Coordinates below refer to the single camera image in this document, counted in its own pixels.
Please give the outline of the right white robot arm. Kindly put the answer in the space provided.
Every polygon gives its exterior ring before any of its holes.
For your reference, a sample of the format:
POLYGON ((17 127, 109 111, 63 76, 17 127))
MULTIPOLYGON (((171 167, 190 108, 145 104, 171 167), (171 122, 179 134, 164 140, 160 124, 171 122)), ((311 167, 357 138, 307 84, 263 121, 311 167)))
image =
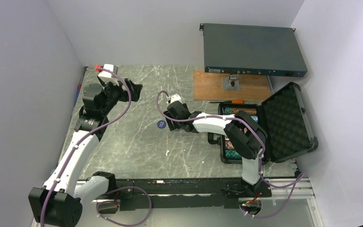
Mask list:
POLYGON ((232 115, 190 112, 180 101, 170 103, 166 111, 158 111, 174 128, 193 133, 213 133, 226 136, 242 157, 242 192, 255 195, 260 189, 262 161, 266 150, 266 131, 245 111, 232 115))

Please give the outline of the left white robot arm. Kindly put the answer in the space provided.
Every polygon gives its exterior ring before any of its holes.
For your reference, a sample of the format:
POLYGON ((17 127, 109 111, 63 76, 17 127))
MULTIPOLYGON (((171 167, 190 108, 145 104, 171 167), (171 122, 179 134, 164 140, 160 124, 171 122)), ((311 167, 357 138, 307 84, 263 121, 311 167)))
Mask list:
POLYGON ((43 227, 74 227, 81 218, 84 205, 100 195, 109 199, 116 194, 115 175, 107 172, 94 173, 79 188, 76 184, 88 157, 106 131, 108 113, 118 102, 130 104, 138 101, 142 88, 142 84, 134 84, 130 79, 117 84, 101 80, 84 88, 83 105, 67 151, 43 186, 34 187, 29 193, 37 223, 43 227))

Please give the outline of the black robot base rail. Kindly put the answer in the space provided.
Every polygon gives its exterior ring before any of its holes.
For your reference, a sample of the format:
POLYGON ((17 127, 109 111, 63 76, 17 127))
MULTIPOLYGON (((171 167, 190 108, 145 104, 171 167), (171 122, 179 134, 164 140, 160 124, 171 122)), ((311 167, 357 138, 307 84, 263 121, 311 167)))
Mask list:
POLYGON ((117 179, 119 193, 99 195, 99 200, 117 200, 121 211, 144 209, 152 201, 154 209, 223 207, 237 209, 245 200, 270 198, 270 187, 261 182, 249 186, 240 177, 117 179))

